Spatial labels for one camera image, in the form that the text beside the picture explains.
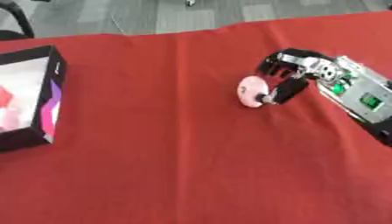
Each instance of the box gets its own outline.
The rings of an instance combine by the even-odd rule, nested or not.
[[[53,142],[66,69],[50,45],[0,54],[0,151]]]

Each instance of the colorful graphic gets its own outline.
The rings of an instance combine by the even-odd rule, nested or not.
[[[51,80],[52,98],[41,109],[42,130],[50,137],[54,136],[54,125],[59,113],[61,91]]]

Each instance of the pink object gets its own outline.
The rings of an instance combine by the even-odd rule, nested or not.
[[[0,108],[6,108],[12,100],[12,97],[13,95],[10,92],[0,86]]]
[[[243,105],[250,108],[258,108],[263,104],[256,100],[259,94],[267,95],[269,88],[265,80],[258,76],[249,76],[238,85],[237,94]]]
[[[0,108],[0,130],[15,130],[18,127],[18,112],[15,109]]]

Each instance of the red tablecloth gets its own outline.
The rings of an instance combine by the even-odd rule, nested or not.
[[[0,223],[392,223],[392,149],[316,88],[244,108],[235,89],[296,47],[392,71],[391,12],[55,44],[69,62],[55,144],[0,154]]]

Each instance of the black chair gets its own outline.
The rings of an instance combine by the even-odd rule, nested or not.
[[[0,2],[0,9],[8,11],[17,20],[17,23],[22,28],[23,33],[16,31],[2,31],[0,30],[0,41],[13,40],[13,39],[33,39],[34,31],[29,23],[25,13],[14,1]]]

